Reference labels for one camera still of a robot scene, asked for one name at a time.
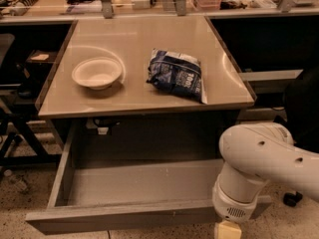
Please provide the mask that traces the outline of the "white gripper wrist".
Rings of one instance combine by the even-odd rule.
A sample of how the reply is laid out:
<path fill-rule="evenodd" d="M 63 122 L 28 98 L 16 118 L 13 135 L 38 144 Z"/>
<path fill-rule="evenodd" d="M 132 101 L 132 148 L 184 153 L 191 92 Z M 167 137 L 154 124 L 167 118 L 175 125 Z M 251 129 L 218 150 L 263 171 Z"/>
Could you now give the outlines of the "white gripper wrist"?
<path fill-rule="evenodd" d="M 215 212 L 227 220 L 215 224 L 214 239 L 241 239 L 242 231 L 236 223 L 243 223 L 251 218 L 257 198 L 254 197 L 248 203 L 233 200 L 222 191 L 219 180 L 216 180 L 212 188 L 212 204 Z"/>

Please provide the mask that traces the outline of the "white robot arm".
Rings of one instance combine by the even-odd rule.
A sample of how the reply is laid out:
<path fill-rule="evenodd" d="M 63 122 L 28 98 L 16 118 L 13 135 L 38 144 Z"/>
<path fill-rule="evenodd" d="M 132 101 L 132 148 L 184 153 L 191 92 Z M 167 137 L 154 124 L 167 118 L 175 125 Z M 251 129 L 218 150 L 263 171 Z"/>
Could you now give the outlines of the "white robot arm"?
<path fill-rule="evenodd" d="M 318 154 L 295 146 L 279 123 L 234 125 L 222 133 L 219 151 L 224 164 L 212 188 L 213 207 L 221 218 L 215 239 L 241 239 L 240 224 L 251 218 L 270 181 L 319 200 Z"/>

